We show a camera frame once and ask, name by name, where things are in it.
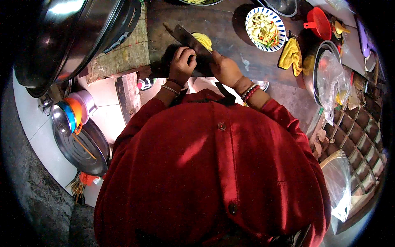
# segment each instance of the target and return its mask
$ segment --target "yellow cloth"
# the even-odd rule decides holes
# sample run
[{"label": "yellow cloth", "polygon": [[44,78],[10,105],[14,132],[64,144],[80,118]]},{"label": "yellow cloth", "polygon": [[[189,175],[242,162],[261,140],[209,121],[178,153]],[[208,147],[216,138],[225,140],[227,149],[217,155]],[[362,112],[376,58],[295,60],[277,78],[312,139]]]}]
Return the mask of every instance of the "yellow cloth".
[{"label": "yellow cloth", "polygon": [[287,70],[291,64],[293,64],[293,74],[298,76],[302,72],[302,53],[295,38],[290,38],[285,45],[278,66]]}]

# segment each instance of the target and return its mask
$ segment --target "hand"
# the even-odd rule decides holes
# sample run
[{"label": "hand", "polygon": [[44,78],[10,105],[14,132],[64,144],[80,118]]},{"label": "hand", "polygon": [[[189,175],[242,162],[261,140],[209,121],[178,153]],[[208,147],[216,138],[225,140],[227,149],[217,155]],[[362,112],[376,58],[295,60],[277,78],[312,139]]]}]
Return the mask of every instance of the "hand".
[{"label": "hand", "polygon": [[169,78],[173,79],[180,86],[184,86],[191,77],[196,67],[196,53],[189,47],[180,47],[174,53],[173,60],[170,64]]},{"label": "hand", "polygon": [[216,64],[210,63],[211,71],[220,83],[233,88],[238,80],[243,77],[236,62],[213,51],[213,59]]}]

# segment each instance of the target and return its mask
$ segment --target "cleaver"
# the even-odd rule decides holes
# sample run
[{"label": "cleaver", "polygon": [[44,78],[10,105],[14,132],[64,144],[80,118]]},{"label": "cleaver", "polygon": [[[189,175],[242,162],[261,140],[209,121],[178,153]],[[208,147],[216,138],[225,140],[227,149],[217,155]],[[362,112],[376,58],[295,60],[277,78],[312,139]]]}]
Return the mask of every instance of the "cleaver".
[{"label": "cleaver", "polygon": [[204,63],[214,63],[215,61],[209,52],[194,36],[182,26],[177,24],[171,35],[178,40],[183,46],[188,46],[196,52],[196,60],[200,60]]}]

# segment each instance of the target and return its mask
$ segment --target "red shirt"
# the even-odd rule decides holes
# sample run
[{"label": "red shirt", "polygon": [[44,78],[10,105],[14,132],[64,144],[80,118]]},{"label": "red shirt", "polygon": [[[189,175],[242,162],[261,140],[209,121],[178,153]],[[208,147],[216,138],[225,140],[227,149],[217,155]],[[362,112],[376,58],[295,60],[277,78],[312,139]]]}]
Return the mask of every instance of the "red shirt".
[{"label": "red shirt", "polygon": [[94,228],[101,246],[138,246],[136,232],[175,244],[210,243],[229,222],[267,246],[311,224],[318,246],[331,206],[308,139],[275,100],[261,109],[216,102],[205,89],[166,108],[150,100],[113,148]]}]

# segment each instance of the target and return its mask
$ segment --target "wrist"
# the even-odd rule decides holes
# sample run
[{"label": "wrist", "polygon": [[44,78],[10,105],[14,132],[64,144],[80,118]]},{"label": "wrist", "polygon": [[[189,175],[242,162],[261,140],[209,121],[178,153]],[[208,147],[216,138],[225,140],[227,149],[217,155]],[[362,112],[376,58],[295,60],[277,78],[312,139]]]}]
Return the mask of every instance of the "wrist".
[{"label": "wrist", "polygon": [[172,78],[172,77],[169,77],[169,78],[167,79],[167,81],[174,82],[175,84],[181,86],[181,88],[186,84],[186,82],[183,83],[182,81],[176,80],[176,79],[174,79],[174,78]]},{"label": "wrist", "polygon": [[254,83],[248,77],[241,77],[234,85],[233,89],[239,94],[242,95],[250,86]]},{"label": "wrist", "polygon": [[177,92],[180,92],[182,89],[182,86],[180,86],[178,83],[174,81],[167,80],[165,83],[165,86],[170,87],[171,89],[174,89]]}]

